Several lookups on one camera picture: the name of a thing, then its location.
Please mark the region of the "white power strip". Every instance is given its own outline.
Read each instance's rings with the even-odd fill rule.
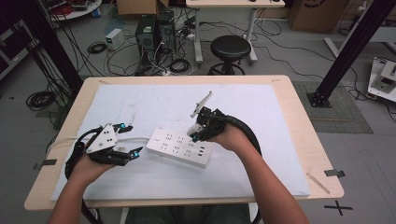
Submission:
[[[205,168],[209,162],[211,149],[207,146],[206,142],[192,142],[184,133],[159,128],[155,129],[147,144],[150,153],[201,168]]]

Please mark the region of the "floor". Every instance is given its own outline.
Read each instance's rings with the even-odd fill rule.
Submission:
[[[276,21],[281,28],[281,34],[272,36],[271,39],[278,45],[311,49],[326,58],[333,56],[323,41],[323,37],[331,37],[336,45],[341,45],[343,36],[334,33],[331,35],[300,33],[290,30],[287,21]],[[104,8],[103,16],[94,19],[90,16],[70,21],[70,27],[81,48],[87,55],[86,48],[95,41],[104,41],[106,33],[113,28],[120,27],[124,32],[133,34],[136,21],[120,21],[110,8]],[[238,27],[246,27],[243,22],[233,23]],[[270,33],[279,31],[272,21],[265,21],[262,28]],[[201,26],[204,40],[212,40],[219,35],[229,33],[224,28],[212,25]],[[241,35],[233,27],[231,32]],[[76,57],[71,49],[64,31],[57,29],[59,39],[68,52],[71,61],[76,63]],[[121,71],[139,60],[139,53],[135,40],[128,39],[132,46],[121,50],[111,59],[110,69],[113,72]],[[193,71],[192,75],[204,75],[208,67],[215,64],[217,59],[210,55],[208,42],[203,42],[204,63],[201,68]],[[246,60],[242,65],[250,75],[275,75],[284,74],[293,81],[320,81],[317,77],[304,77],[296,74],[318,75],[324,77],[332,61],[326,60],[316,53],[303,49],[285,49],[275,45],[269,38],[258,35],[253,42],[259,62],[252,66]],[[186,59],[193,60],[192,44],[184,47]],[[102,74],[108,74],[104,66],[106,54],[90,56],[90,62]],[[271,57],[289,62],[292,69],[284,62],[277,62]],[[367,91],[368,80],[374,57],[385,57],[396,60],[396,56],[386,46],[380,43],[370,43],[362,51],[352,67],[356,70],[357,86],[362,92]],[[128,68],[127,73],[132,73],[134,67]],[[92,75],[85,67],[79,74],[83,77],[100,76],[93,71]],[[353,85],[355,75],[349,70],[342,82]],[[46,158],[46,147],[57,133],[52,128],[48,118],[38,118],[36,112],[29,110],[25,105],[26,98],[37,91],[47,87],[47,80],[43,77],[31,57],[26,57],[7,77],[0,81],[0,158],[2,158],[0,176],[0,223],[44,223],[48,220],[50,211],[26,211],[24,201],[30,188],[35,182],[39,171],[35,164]],[[396,123],[390,118],[387,109],[377,101],[356,101],[363,116],[366,118],[373,134],[346,134],[346,133],[318,133],[330,161],[335,169],[342,170],[346,176],[340,178],[345,190],[345,196],[337,199],[340,206],[350,207],[353,210],[325,208],[324,205],[336,206],[336,200],[299,201],[311,223],[396,223]],[[387,102],[395,111],[395,104]],[[190,221],[193,223],[194,209],[192,208]],[[120,208],[102,209],[105,223],[118,223],[120,221]]]

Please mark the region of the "white paper sheet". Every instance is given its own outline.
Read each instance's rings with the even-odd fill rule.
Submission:
[[[262,156],[292,195],[309,195],[288,128],[270,85],[102,85],[83,120],[78,136],[106,123],[132,124],[119,139],[150,138],[155,128],[185,133],[195,122],[196,103],[209,91],[206,107],[244,121],[256,134]],[[145,141],[120,142],[133,149]],[[125,167],[115,167],[92,183],[84,198],[193,199],[253,197],[241,161],[215,143],[205,169],[149,154],[145,149]],[[56,200],[66,180],[61,173],[52,195]]]

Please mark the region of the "stool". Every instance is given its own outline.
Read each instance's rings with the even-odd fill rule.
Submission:
[[[240,66],[233,63],[241,61],[249,55],[251,46],[246,39],[237,35],[220,36],[212,41],[210,49],[223,63],[211,66],[209,75],[215,75],[215,73],[220,75],[235,75],[233,67],[238,68],[243,75],[245,74],[245,71]]]

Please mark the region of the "gray mat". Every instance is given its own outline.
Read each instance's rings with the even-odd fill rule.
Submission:
[[[309,104],[307,92],[314,92],[320,82],[293,82],[317,133],[373,133],[345,88],[337,87],[329,101],[332,108],[317,108]]]

